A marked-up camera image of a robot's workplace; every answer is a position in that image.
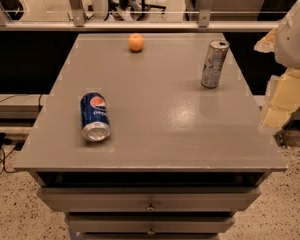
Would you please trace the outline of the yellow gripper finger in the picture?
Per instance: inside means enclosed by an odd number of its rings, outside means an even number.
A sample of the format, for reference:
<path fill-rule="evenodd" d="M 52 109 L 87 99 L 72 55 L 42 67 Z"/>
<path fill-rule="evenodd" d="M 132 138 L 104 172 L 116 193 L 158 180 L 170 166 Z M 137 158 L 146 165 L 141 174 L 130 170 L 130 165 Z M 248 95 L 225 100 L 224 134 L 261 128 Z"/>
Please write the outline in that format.
<path fill-rule="evenodd" d="M 299 107 L 300 69 L 288 68 L 280 77 L 272 76 L 268 82 L 261 128 L 282 129 Z"/>
<path fill-rule="evenodd" d="M 261 53 L 270 53 L 274 51 L 277 29 L 274 28 L 262 37 L 254 46 L 254 50 Z"/>

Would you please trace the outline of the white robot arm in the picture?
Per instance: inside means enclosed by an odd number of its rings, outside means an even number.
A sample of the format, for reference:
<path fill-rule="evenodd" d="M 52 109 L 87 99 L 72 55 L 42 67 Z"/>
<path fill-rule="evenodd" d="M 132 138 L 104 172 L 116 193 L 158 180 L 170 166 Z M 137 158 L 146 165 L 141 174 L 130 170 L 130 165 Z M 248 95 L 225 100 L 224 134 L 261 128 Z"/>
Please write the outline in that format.
<path fill-rule="evenodd" d="M 280 77 L 270 78 L 261 112 L 260 130 L 274 133 L 300 107 L 300 0 L 276 28 L 255 44 L 254 50 L 273 52 L 275 61 L 286 68 Z"/>

